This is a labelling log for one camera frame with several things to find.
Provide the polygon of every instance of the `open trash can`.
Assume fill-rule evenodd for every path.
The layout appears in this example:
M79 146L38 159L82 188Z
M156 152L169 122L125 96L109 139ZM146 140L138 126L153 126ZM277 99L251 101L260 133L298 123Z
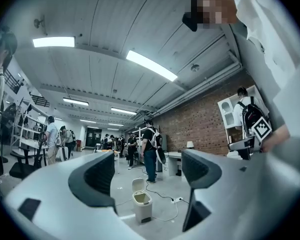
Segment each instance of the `open trash can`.
M145 185L144 178L136 178L132 181L133 209L139 223L151 221L152 218L152 198L145 192Z

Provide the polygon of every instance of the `red brick wall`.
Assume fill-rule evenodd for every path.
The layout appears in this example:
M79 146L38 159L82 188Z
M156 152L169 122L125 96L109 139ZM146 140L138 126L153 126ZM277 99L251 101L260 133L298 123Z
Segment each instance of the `red brick wall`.
M228 153L227 135L218 102L237 93L240 86L254 85L245 70L221 84L194 97L192 100L153 119L160 132L167 134L170 152L185 149L187 141L193 141L196 150L216 155ZM241 131L231 129L232 139L239 140Z

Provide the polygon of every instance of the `black and white square marker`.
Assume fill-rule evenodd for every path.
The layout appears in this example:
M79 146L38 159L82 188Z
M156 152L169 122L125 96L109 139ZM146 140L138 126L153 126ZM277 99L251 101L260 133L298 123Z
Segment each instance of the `black and white square marker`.
M260 142L262 142L271 132L272 129L267 121L261 117L253 126L252 131Z

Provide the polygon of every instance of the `railing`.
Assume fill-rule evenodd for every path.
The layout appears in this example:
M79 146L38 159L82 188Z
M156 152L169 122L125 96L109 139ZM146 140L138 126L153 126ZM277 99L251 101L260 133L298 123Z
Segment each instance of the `railing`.
M13 77L8 69L6 69L4 72L4 82L15 94L18 93L21 83Z
M34 104L40 105L43 107L50 107L50 103L42 96L32 95L30 94Z

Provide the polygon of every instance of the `lampshade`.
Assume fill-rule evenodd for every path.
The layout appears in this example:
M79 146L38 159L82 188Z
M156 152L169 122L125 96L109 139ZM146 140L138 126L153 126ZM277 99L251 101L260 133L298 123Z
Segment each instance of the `lampshade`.
M187 148L193 148L193 147L194 147L194 143L193 143L192 141L188 141L188 142L186 143L186 147L187 147Z

